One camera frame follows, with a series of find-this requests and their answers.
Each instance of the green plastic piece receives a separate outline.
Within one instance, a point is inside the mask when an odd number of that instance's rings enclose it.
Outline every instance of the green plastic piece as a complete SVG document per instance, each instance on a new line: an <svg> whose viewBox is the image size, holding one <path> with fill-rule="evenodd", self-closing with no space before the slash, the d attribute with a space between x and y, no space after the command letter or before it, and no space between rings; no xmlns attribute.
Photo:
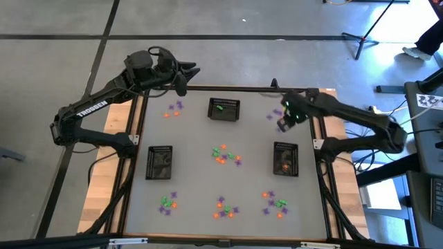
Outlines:
<svg viewBox="0 0 443 249"><path fill-rule="evenodd" d="M167 203L164 204L165 207L170 207L172 205L172 201L168 201Z"/></svg>

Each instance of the table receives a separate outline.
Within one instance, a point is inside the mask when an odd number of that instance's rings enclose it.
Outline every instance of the table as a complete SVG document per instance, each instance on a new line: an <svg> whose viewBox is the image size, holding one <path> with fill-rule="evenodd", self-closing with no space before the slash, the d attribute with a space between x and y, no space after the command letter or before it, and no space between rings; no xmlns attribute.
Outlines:
<svg viewBox="0 0 443 249"><path fill-rule="evenodd" d="M334 89L322 89L322 91L336 95ZM115 104L110 107L105 125L105 132L116 133L125 129L129 107L129 102L119 105ZM141 107L139 104L137 104L137 109L139 110L140 108ZM137 124L138 121L135 120L132 130L135 129ZM337 136L340 138L345 137L343 122L338 118L326 118L325 125L327 127L328 136ZM112 149L110 148L100 148L98 158L110 154L111 152ZM341 156L350 159L349 154L343 154ZM114 178L116 175L117 161L118 159L116 157L112 157L104 162L98 163L95 166L78 227L79 232L86 230L93 223L93 221L95 221L98 215L100 215L102 210L109 202L112 185L114 184ZM359 189L356 185L356 179L352 166L346 162L341 162L338 160L333 164L333 168L341 207L348 215L351 222L353 222L353 224L359 229L359 231L368 237L368 229L365 223L365 217L359 196ZM115 214L118 213L119 207L116 208ZM111 231L116 231L118 218L118 215L114 215L114 222L111 227ZM329 208L329 219L332 236L338 237L338 228L331 208Z"/></svg>

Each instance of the purple plastic piece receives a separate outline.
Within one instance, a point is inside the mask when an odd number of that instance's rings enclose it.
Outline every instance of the purple plastic piece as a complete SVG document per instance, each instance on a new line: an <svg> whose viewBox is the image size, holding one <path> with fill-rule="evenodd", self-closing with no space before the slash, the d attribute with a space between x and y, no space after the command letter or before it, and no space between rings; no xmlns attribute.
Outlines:
<svg viewBox="0 0 443 249"><path fill-rule="evenodd" d="M283 112L278 109L274 109L272 112L274 112L275 114L277 114L279 116L283 115Z"/></svg>

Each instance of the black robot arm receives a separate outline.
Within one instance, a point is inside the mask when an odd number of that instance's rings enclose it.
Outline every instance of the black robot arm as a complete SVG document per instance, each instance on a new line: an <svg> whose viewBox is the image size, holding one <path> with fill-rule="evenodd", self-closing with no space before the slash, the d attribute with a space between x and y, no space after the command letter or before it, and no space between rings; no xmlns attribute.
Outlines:
<svg viewBox="0 0 443 249"><path fill-rule="evenodd" d="M158 57L153 65L151 55ZM108 134L83 129L77 121L110 104L120 104L132 100L137 95L155 87L170 84L178 95L186 94L186 86L199 71L192 62L178 62L172 53L161 47L151 47L128 55L126 69L109 81L106 86L86 98L62 107L50 125L56 145L69 146L76 142L90 143L95 146L113 147L119 157L131 158L136 153L136 145L126 133Z"/></svg>
<svg viewBox="0 0 443 249"><path fill-rule="evenodd" d="M314 146L316 155L326 162L334 162L341 152L353 152L363 149L378 149L396 154L403 151L407 133L390 117L377 115L368 111L339 102L326 93L316 92L307 97L290 91L284 94L281 104L286 108L278 126L284 132L297 123L304 122L308 117L336 116L354 122L374 131L373 136L364 138L326 138Z"/></svg>

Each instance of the concrete floor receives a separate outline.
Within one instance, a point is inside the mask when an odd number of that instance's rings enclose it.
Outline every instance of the concrete floor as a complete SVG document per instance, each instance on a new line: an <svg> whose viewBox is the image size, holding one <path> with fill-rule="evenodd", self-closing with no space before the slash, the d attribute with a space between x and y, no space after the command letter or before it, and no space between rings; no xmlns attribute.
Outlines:
<svg viewBox="0 0 443 249"><path fill-rule="evenodd" d="M0 35L101 35L112 3L0 0ZM120 2L111 34L309 36L345 31L361 35L385 6L331 6L321 0L125 0ZM376 105L388 111L404 96L376 94L376 85L423 80L439 68L434 59L421 62L401 54L401 47L412 46L436 19L427 0L395 4L374 29L373 37L382 43L366 47L359 61L352 58L357 48L352 41L108 41L93 92L121 72L127 54L159 45L177 59L201 67L192 84L268 86L276 77L281 86L335 88L344 103L360 108ZM53 144L48 125L60 107L80 99L99 42L0 39L0 146L27 157L23 163L0 161L0 240L33 236L62 152ZM82 126L101 130L106 114L107 110L97 112ZM396 114L398 120L407 116L407 111ZM77 150L87 148L76 146ZM377 156L379 162L389 161ZM90 153L71 159L49 236L75 234L87 192L87 167L95 157L96 153ZM368 223L375 227L370 231L389 226L376 218Z"/></svg>

